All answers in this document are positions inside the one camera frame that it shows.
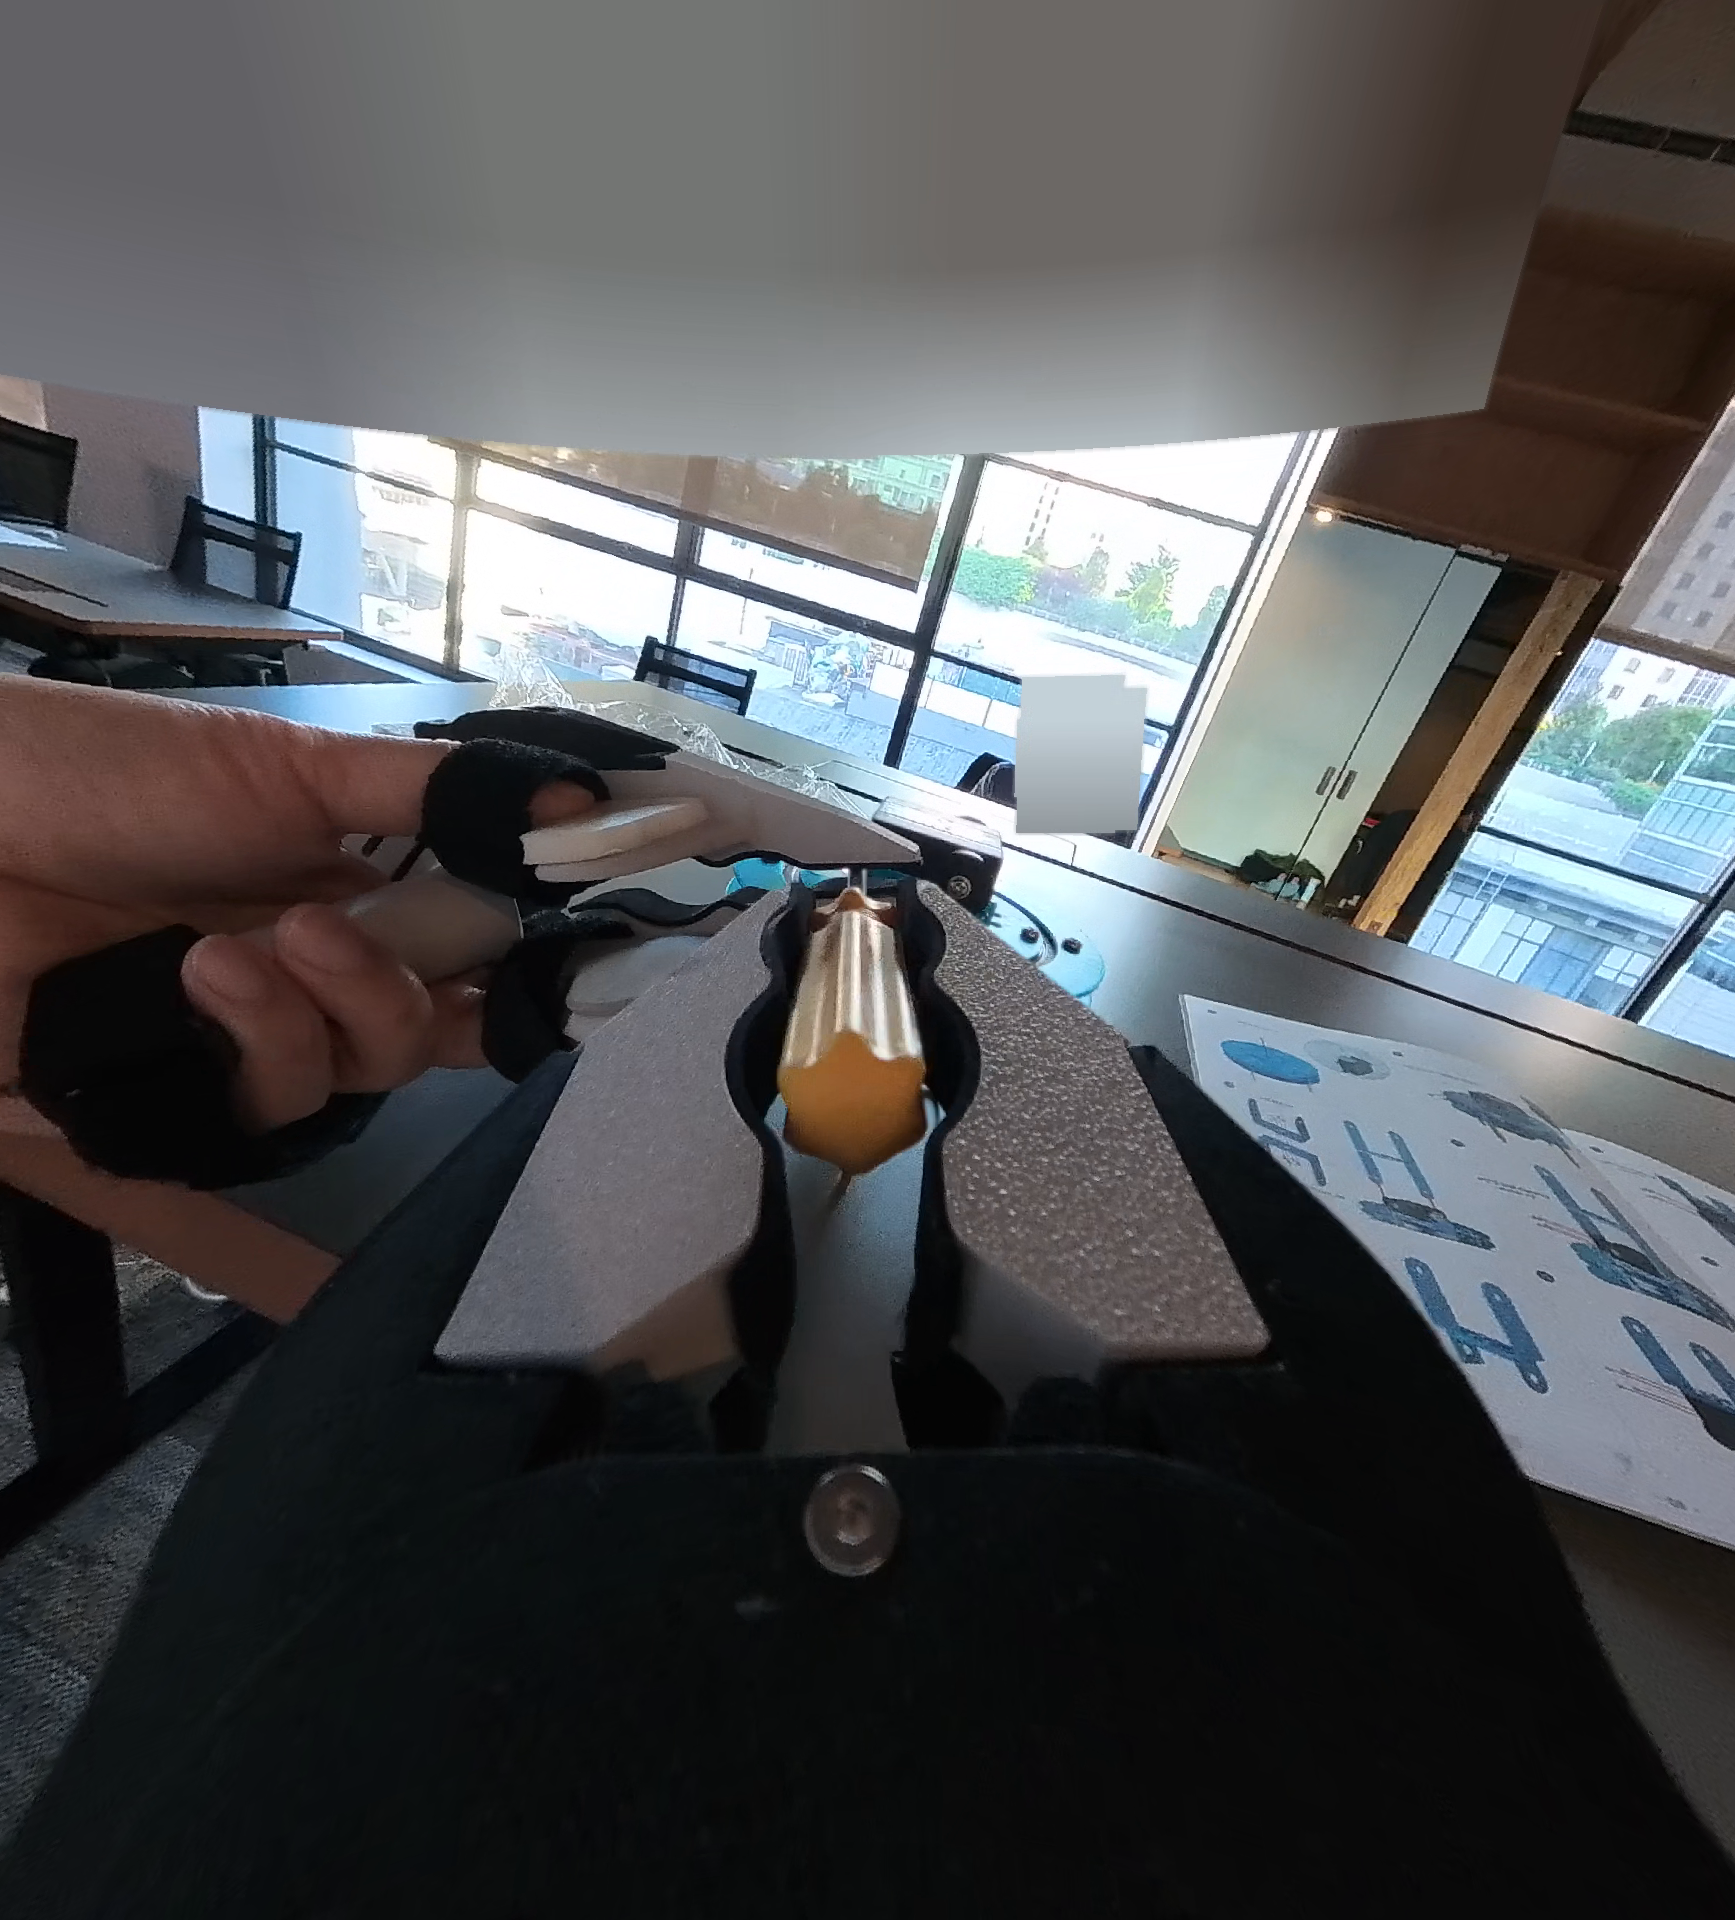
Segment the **blue toy robot arm base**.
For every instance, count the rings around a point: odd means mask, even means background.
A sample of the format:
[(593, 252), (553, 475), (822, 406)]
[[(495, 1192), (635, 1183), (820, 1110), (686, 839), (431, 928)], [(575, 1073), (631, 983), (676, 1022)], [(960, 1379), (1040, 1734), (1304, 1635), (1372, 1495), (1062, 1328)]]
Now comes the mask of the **blue toy robot arm base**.
[(784, 863), (744, 858), (728, 868), (742, 886), (774, 889), (800, 881), (818, 900), (832, 900), (840, 886), (862, 874), (874, 899), (894, 900), (896, 927), (912, 968), (940, 946), (940, 939), (922, 932), (920, 913), (952, 930), (964, 920), (986, 927), (1028, 965), (1048, 975), (1052, 985), (1078, 1000), (1088, 1000), (1106, 975), (1100, 949), (1066, 923), (1046, 916), (1002, 889), (1004, 843), (1000, 813), (984, 801), (958, 791), (928, 794), (896, 792), (880, 801), (870, 815), (880, 827), (904, 834), (924, 852), (918, 871), (852, 868), (800, 871)]

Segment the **printed instruction sheet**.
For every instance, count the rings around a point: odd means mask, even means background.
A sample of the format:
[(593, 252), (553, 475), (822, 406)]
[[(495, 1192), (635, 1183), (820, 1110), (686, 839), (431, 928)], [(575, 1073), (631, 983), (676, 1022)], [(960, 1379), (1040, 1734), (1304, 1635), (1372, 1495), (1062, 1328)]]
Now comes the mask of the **printed instruction sheet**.
[(1200, 1088), (1384, 1265), (1534, 1483), (1735, 1552), (1735, 1194), (1432, 1049), (1180, 1015)]

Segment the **crumpled clear plastic wrap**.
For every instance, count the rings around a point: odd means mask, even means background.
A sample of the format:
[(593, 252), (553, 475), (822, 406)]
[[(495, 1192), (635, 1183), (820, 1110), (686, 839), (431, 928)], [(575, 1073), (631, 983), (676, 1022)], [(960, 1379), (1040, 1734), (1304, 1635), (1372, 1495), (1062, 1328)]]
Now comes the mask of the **crumpled clear plastic wrap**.
[(676, 695), (668, 707), (655, 699), (657, 688), (637, 682), (577, 685), (571, 670), (555, 669), (535, 648), (515, 648), (497, 663), (493, 709), (567, 709), (599, 716), (621, 726), (670, 740), (674, 746), (724, 767), (740, 767), (756, 779), (780, 786), (804, 801), (832, 805), (868, 819), (876, 801), (848, 792), (808, 764), (784, 763), (754, 746), (736, 742), (730, 729), (738, 716)]

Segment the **black and red bag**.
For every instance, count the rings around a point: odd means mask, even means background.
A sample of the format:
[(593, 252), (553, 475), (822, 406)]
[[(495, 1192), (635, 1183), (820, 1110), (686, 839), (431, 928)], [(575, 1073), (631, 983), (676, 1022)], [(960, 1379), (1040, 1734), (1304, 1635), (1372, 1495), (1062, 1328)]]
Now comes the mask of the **black and red bag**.
[(1332, 873), (1318, 899), (1318, 908), (1330, 918), (1352, 920), (1406, 840), (1414, 820), (1416, 808), (1370, 815)]

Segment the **grey two-door cabinet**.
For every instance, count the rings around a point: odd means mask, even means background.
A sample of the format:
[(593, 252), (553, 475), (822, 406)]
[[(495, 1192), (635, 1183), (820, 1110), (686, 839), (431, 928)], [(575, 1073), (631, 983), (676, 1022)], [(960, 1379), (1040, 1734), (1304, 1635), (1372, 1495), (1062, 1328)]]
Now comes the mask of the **grey two-door cabinet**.
[(1154, 852), (1332, 876), (1502, 572), (1500, 555), (1308, 513), (1190, 733)]

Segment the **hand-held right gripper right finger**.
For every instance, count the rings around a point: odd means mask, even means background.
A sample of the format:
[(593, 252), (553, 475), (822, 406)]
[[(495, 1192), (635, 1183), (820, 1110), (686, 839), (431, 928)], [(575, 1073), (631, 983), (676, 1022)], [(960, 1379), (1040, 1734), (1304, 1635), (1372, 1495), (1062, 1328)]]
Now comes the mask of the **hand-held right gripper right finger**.
[(912, 1449), (986, 1449), (1046, 1383), (1250, 1367), (1270, 1345), (1120, 1035), (930, 882), (898, 928), (938, 1118), (890, 1360)]

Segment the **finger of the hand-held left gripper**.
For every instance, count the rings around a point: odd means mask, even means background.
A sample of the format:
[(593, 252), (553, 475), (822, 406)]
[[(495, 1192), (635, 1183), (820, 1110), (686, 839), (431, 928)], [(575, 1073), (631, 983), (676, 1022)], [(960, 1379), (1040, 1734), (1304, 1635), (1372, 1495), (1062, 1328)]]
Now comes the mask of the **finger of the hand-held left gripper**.
[(593, 1041), (607, 1025), (684, 973), (710, 941), (768, 892), (738, 884), (712, 900), (682, 900), (649, 884), (621, 884), (577, 906), (629, 927), (617, 939), (583, 944), (569, 970), (569, 1045)]
[(682, 833), (682, 856), (710, 867), (744, 858), (800, 871), (918, 871), (924, 865), (920, 846), (902, 833), (782, 781), (694, 753), (664, 756), (655, 772), (655, 794), (666, 802), (704, 805), (704, 824)]

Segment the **dark grey desk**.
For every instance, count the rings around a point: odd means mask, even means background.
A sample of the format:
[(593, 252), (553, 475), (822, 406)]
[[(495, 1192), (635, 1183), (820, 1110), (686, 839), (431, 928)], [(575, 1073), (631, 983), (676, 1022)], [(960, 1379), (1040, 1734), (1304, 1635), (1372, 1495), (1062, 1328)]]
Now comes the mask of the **dark grey desk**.
[[(373, 735), (377, 724), (413, 724), (483, 709), (489, 685), (309, 685), (281, 691), (207, 691), (195, 700), (293, 722)], [(948, 789), (888, 771), (824, 740), (806, 740), (754, 719), (716, 715), (651, 686), (583, 685), (579, 699), (647, 700), (672, 709), (748, 759), (822, 767), (822, 779), (856, 805), (896, 797), (904, 805), (976, 815)], [(1640, 1149), (1735, 1194), (1735, 1063), (1690, 1042), (1604, 1015), (1568, 1011), (1528, 989), (1486, 983), (1452, 962), (1422, 958), (1382, 939), (1298, 908), (1250, 897), (1184, 868), (1122, 850), (1094, 836), (1010, 840), (1002, 892), (1024, 900), (1058, 934), (1080, 934), (1104, 953), (1106, 979), (1094, 1011), (1132, 1045), (1152, 1045), (1186, 1071), (1180, 996), (1208, 996), (1296, 1019), (1452, 1052), (1502, 1074), (1578, 1132)], [(257, 1189), (237, 1205), (305, 1238), (355, 1234), (387, 1213), (417, 1173), (439, 1164), (469, 1116), (491, 1109), (493, 1081), (469, 1074), (469, 1093), (443, 1093), (439, 1074), (399, 1096), (385, 1121), (337, 1168)], [(774, 1442), (812, 1441), (826, 1414), (826, 1388), (848, 1414), (870, 1410), (898, 1437), (886, 1350), (864, 1301), (804, 1309), (784, 1362)], [(1735, 1552), (1620, 1511), (1542, 1495), (1572, 1571), (1584, 1585), (1602, 1645), (1650, 1737), (1672, 1762), (1700, 1814), (1735, 1859)]]

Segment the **black chair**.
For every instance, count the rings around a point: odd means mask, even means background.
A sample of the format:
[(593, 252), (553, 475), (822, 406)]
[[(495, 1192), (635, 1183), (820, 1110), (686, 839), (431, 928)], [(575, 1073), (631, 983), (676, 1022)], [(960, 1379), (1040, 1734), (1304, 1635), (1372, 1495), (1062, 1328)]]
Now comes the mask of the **black chair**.
[(233, 514), (191, 494), (169, 570), (191, 591), (209, 588), (289, 610), (303, 551), (303, 532)]
[(0, 516), (65, 532), (79, 441), (0, 413)]
[(664, 637), (645, 638), (635, 679), (639, 685), (738, 716), (748, 715), (758, 685), (754, 669), (694, 653)]

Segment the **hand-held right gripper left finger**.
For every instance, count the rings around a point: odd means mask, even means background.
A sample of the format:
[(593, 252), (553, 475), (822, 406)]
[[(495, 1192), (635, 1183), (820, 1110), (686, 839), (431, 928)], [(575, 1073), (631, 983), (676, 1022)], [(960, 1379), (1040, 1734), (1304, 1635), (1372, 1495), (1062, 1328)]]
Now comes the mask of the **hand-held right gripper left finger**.
[(581, 1045), (441, 1335), (455, 1371), (639, 1371), (684, 1388), (730, 1453), (764, 1447), (796, 1303), (766, 936), (788, 892)]

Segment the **black framed window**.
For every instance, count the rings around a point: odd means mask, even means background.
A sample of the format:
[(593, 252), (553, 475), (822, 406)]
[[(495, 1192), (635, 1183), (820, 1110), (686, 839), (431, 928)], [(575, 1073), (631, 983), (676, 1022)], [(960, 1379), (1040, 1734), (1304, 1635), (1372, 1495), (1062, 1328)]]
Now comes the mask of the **black framed window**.
[(1735, 396), (1410, 944), (1626, 1013), (1735, 871)]
[(918, 511), (916, 580), (603, 486), (575, 457), (267, 416), (229, 444), (247, 502), (305, 538), (297, 607), (385, 654), (625, 682), (659, 641), (750, 675), (764, 724), (950, 785), (1012, 755), (1022, 685), (1048, 676), (1140, 686), (1154, 781), (1328, 441), (756, 470)]

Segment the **grey office table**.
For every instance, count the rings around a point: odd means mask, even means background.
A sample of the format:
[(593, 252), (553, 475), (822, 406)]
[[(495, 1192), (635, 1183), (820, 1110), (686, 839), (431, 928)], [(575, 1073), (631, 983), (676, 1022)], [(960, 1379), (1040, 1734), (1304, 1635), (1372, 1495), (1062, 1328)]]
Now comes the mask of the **grey office table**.
[(51, 679), (113, 686), (245, 686), (293, 647), (341, 628), (215, 588), (47, 526), (0, 518), (0, 644), (49, 660)]

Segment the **person's left hand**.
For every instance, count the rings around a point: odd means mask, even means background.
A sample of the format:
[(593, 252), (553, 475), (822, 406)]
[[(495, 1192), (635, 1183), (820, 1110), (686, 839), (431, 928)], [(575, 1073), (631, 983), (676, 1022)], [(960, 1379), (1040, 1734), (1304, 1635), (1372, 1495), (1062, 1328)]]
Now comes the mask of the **person's left hand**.
[(0, 675), (0, 1135), (57, 1135), (19, 1093), (39, 975), (171, 924), (259, 1132), (483, 1069), (481, 981), (423, 983), (343, 908), (381, 884), (349, 839), (415, 836), (453, 751)]

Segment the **yellow handled screwdriver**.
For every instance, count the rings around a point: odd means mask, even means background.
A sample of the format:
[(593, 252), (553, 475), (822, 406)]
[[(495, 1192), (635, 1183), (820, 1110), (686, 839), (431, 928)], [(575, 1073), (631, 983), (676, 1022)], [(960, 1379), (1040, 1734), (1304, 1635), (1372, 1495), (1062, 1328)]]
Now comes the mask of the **yellow handled screwdriver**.
[(778, 1093), (784, 1143), (844, 1183), (918, 1147), (936, 1121), (896, 905), (862, 874), (812, 913)]

